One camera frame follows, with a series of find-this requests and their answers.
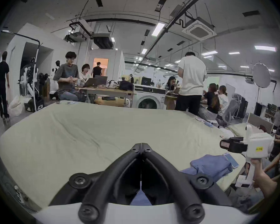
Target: gray mesh chair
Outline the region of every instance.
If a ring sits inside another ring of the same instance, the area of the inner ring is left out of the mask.
[[[231,122],[234,113],[239,109],[241,105],[242,96],[234,93],[232,96],[232,99],[229,101],[229,105],[227,107],[227,110],[222,115],[222,119],[216,118],[216,121],[219,123],[220,126],[228,126]]]

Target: white phone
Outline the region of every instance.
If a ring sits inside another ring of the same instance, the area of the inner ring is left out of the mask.
[[[235,161],[235,159],[229,153],[225,153],[223,155],[229,162],[231,162],[231,166],[233,169],[235,169],[239,166],[239,164]]]

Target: yellow label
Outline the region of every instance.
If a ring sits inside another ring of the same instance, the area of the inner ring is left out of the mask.
[[[256,152],[261,152],[263,151],[263,147],[256,147]]]

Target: washing machine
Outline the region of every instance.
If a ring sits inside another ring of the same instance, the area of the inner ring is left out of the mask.
[[[135,84],[132,108],[165,109],[166,90],[153,86]]]

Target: washing machine door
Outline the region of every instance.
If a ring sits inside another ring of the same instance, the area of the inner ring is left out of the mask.
[[[141,97],[136,104],[136,108],[139,109],[160,109],[160,102],[159,100],[152,96],[146,95]]]

